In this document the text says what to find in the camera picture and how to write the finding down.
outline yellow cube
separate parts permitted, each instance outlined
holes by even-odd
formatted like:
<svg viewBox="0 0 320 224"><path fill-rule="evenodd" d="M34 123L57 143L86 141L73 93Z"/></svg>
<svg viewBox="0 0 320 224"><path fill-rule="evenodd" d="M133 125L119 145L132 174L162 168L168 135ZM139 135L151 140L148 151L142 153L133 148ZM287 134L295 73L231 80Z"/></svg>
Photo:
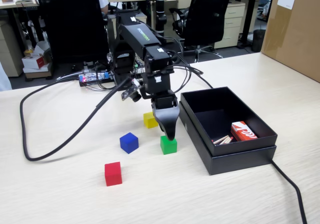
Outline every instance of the yellow cube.
<svg viewBox="0 0 320 224"><path fill-rule="evenodd" d="M146 128L154 128L158 126L158 122L156 121L154 114L152 112L143 114L143 122Z"/></svg>

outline blue cube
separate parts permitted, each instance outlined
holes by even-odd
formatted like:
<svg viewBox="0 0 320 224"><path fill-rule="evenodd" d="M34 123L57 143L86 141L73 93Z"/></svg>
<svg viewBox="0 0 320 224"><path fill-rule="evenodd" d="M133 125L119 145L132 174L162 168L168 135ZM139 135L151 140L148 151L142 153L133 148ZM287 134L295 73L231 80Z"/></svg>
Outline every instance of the blue cube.
<svg viewBox="0 0 320 224"><path fill-rule="evenodd" d="M139 148L138 137L129 132L120 138L121 148L128 154Z"/></svg>

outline black box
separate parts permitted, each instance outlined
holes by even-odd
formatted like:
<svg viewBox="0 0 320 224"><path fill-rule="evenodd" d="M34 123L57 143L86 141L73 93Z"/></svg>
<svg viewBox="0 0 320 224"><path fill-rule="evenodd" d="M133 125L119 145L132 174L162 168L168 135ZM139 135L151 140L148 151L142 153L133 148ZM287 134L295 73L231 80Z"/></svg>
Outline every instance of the black box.
<svg viewBox="0 0 320 224"><path fill-rule="evenodd" d="M180 119L210 175L270 164L277 134L228 87L181 94ZM215 146L231 124L244 121L258 139Z"/></svg>

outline office chair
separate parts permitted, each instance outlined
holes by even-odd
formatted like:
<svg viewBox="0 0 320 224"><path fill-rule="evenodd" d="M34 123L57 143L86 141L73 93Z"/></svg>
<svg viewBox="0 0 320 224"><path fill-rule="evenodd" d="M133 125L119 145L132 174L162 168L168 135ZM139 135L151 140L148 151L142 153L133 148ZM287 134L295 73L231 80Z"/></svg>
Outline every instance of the office chair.
<svg viewBox="0 0 320 224"><path fill-rule="evenodd" d="M222 58L209 44L223 39L228 3L229 0L191 0L190 7L184 11L170 9L174 20L173 30L184 39L185 48L194 48L184 53L195 54L195 62L199 61L200 53L210 53ZM180 19L177 21L174 12L179 15Z"/></svg>
<svg viewBox="0 0 320 224"><path fill-rule="evenodd" d="M99 0L39 0L39 8L54 64L107 59L108 37Z"/></svg>

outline red box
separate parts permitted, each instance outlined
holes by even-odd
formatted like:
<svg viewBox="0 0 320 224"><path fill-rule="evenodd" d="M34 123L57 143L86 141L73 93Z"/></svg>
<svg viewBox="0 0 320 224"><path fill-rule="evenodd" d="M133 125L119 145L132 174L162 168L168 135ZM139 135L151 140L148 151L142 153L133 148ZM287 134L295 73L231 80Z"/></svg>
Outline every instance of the red box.
<svg viewBox="0 0 320 224"><path fill-rule="evenodd" d="M232 123L231 133L235 136L237 141L257 139L257 136L250 130L244 121Z"/></svg>
<svg viewBox="0 0 320 224"><path fill-rule="evenodd" d="M105 164L104 170L107 186L122 184L120 162Z"/></svg>

